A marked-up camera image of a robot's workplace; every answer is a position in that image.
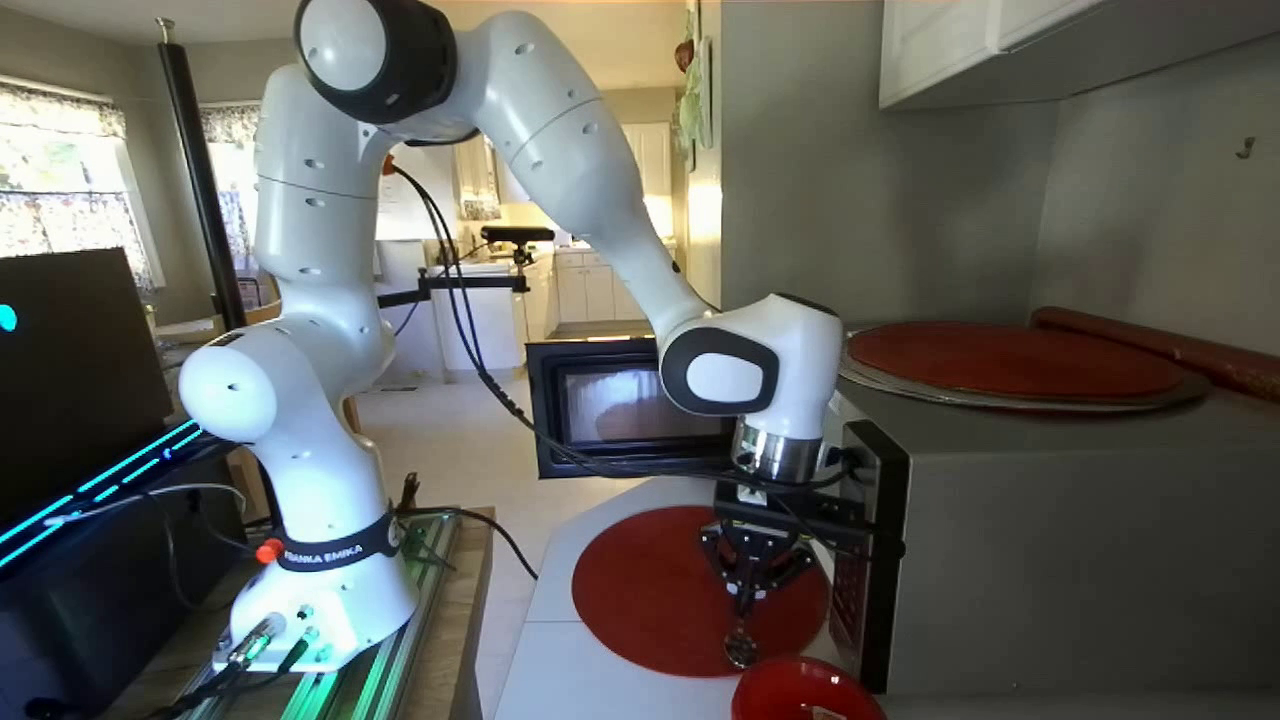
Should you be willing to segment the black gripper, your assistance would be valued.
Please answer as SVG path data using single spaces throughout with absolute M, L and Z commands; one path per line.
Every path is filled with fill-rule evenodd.
M 811 570 L 815 555 L 809 542 L 818 536 L 818 492 L 796 484 L 717 484 L 700 549 L 728 597 L 730 627 L 746 627 L 746 606 L 764 606 L 780 586 Z

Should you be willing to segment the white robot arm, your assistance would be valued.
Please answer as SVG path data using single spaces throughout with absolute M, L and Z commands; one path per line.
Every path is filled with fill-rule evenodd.
M 736 498 L 818 476 L 841 321 L 785 291 L 719 311 L 675 272 L 628 135 L 543 21 L 455 26 L 429 0 L 300 0 L 296 58 L 254 111 L 254 261 L 278 311 L 180 369 L 185 410 L 260 459 L 278 510 L 278 551 L 226 606 L 218 673 L 339 673 L 415 617 L 379 457 L 344 404 L 390 369 L 397 325 L 445 255 L 435 237 L 379 237 L 379 177 L 399 143 L 472 135 L 621 276 L 660 391 L 730 425 Z

